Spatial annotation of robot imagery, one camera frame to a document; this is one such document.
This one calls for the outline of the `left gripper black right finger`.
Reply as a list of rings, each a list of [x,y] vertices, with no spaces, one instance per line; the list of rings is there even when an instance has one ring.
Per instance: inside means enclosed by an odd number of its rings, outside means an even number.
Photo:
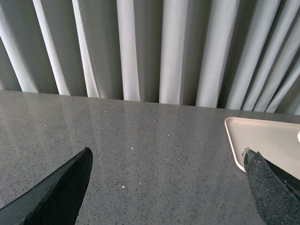
[[[245,148],[244,169],[259,216],[267,225],[300,223],[300,180]]]

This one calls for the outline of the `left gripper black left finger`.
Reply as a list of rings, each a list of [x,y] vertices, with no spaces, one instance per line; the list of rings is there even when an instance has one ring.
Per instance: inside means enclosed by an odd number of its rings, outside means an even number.
[[[84,148],[40,183],[0,210],[2,225],[74,225],[93,165]]]

